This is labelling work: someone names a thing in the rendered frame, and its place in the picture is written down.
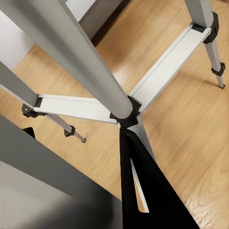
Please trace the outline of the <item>camera tripod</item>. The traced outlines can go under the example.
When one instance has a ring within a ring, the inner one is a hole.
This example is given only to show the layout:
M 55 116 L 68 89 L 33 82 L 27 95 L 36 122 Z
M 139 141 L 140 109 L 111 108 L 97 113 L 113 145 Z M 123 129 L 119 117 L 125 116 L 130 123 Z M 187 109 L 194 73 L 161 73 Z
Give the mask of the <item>camera tripod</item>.
M 59 116 L 109 123 L 137 134 L 156 158 L 141 114 L 204 43 L 224 89 L 218 14 L 211 0 L 184 0 L 192 22 L 126 95 L 64 0 L 0 0 L 2 11 L 93 98 L 36 94 L 0 61 L 0 88 L 23 102 L 26 117 L 46 116 L 86 142 Z M 133 161 L 132 172 L 146 213 Z M 0 229 L 123 229 L 122 200 L 0 114 Z

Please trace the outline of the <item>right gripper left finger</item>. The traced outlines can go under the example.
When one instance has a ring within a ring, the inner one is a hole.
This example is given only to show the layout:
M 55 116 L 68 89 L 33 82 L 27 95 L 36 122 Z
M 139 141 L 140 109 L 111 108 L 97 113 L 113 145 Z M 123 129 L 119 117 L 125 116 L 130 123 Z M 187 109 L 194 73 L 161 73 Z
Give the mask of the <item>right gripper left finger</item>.
M 32 127 L 24 128 L 23 131 L 27 132 L 30 136 L 35 138 L 35 133 Z

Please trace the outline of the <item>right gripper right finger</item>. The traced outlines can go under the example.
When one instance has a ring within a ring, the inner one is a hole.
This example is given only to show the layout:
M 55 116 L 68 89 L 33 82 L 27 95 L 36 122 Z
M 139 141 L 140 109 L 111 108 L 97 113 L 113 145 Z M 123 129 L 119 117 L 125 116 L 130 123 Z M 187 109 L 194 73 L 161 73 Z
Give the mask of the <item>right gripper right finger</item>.
M 123 229 L 200 229 L 137 134 L 119 131 Z M 131 160 L 149 213 L 138 210 Z

